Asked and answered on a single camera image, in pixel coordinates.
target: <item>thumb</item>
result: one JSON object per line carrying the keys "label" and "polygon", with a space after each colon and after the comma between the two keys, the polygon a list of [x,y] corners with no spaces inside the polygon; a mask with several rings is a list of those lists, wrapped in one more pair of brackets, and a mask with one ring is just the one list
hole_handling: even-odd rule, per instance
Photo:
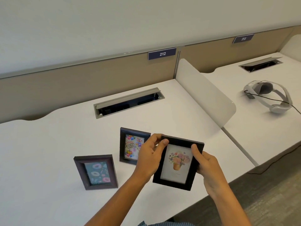
{"label": "thumb", "polygon": [[196,144],[193,144],[191,146],[191,151],[193,156],[196,158],[196,160],[199,162],[200,165],[204,164],[207,160],[202,156],[202,154],[199,152],[198,147]]}
{"label": "thumb", "polygon": [[156,147],[155,153],[161,156],[164,148],[168,145],[168,143],[169,143],[168,139],[161,140],[158,146]]}

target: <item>white desk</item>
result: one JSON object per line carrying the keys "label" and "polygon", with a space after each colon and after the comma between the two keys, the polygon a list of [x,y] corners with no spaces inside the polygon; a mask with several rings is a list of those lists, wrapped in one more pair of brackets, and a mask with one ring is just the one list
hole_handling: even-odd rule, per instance
{"label": "white desk", "polygon": [[[239,65],[268,57],[282,57],[283,64],[248,73]],[[291,108],[284,114],[273,114],[255,99],[248,99],[243,87],[253,80],[268,80],[282,84],[289,91],[294,106],[301,111],[301,63],[281,53],[217,68],[204,73],[236,105],[235,115],[224,126],[224,131],[241,145],[241,150],[256,165],[268,161],[301,141],[301,115]],[[273,99],[275,93],[265,95]]]}
{"label": "white desk", "polygon": [[[100,119],[93,104],[158,87],[165,99]],[[135,166],[119,162],[120,127],[205,143],[228,182],[254,165],[176,80],[58,109],[35,121],[0,124],[2,225],[82,226],[117,189],[86,191],[74,156],[113,154],[119,187]],[[122,225],[164,221],[207,196],[202,176],[191,191],[150,182]]]}

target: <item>floor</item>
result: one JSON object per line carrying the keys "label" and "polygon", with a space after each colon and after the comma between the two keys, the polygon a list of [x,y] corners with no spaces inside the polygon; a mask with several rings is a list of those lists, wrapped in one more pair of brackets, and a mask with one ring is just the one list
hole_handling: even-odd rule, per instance
{"label": "floor", "polygon": [[[230,183],[252,225],[301,225],[301,147],[261,175],[244,174]],[[174,216],[175,222],[221,225],[210,197]]]}

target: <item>black picture frame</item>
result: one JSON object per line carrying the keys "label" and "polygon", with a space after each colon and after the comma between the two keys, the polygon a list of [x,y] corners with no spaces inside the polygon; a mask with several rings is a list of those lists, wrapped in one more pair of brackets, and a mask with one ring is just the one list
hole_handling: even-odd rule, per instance
{"label": "black picture frame", "polygon": [[[162,140],[163,139],[168,139],[169,140],[168,144],[181,146],[181,147],[186,147],[186,148],[191,148],[192,144],[196,144],[199,151],[200,151],[200,153],[202,153],[204,145],[205,145],[202,142],[186,140],[186,139],[181,139],[181,138],[171,137],[171,136],[165,136],[165,135],[162,135],[161,139]],[[167,150],[167,146],[164,148],[164,150],[162,152],[159,167],[158,167],[157,171],[155,172],[155,174],[153,176],[153,183],[158,183],[158,184],[161,184],[161,185],[171,186],[171,187],[179,188],[179,189],[182,189],[182,190],[190,191],[191,187],[192,187],[193,180],[194,180],[194,176],[197,172],[197,168],[198,168],[198,165],[199,165],[198,161],[194,157],[192,157],[190,168],[189,168],[189,171],[188,171],[188,174],[187,174],[185,184],[174,182],[174,181],[169,181],[169,180],[165,180],[165,179],[161,179],[161,173],[162,173],[162,169],[163,169],[166,150]]]}
{"label": "black picture frame", "polygon": [[126,145],[126,135],[131,135],[131,136],[144,138],[144,142],[146,142],[150,138],[151,133],[142,132],[142,131],[133,130],[133,129],[128,129],[128,128],[122,128],[122,127],[120,128],[119,161],[137,165],[137,160],[127,159],[127,158],[124,157],[125,145]]}
{"label": "black picture frame", "polygon": [[[100,189],[112,189],[118,188],[118,182],[113,162],[112,155],[99,155],[99,156],[75,156],[74,158],[75,165],[79,172],[79,175],[82,179],[84,187],[86,190],[100,190]],[[87,170],[85,167],[85,163],[92,162],[105,162],[108,169],[108,174],[110,177],[110,183],[104,184],[91,184],[89,176],[87,174]]]}

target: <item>forearm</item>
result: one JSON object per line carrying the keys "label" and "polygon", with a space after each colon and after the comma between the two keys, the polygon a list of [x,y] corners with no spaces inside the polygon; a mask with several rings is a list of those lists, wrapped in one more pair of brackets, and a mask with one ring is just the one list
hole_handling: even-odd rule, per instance
{"label": "forearm", "polygon": [[147,181],[131,176],[85,226],[119,226]]}
{"label": "forearm", "polygon": [[230,187],[213,197],[223,226],[250,226],[251,223]]}

